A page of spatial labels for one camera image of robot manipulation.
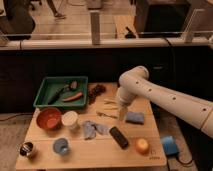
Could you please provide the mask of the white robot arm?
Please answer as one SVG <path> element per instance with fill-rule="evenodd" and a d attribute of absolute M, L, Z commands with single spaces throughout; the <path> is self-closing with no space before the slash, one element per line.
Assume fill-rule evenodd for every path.
<path fill-rule="evenodd" d="M 117 103 L 127 107 L 137 96 L 144 97 L 213 138 L 213 102 L 156 85 L 148 78 L 144 66 L 121 74 Z"/>

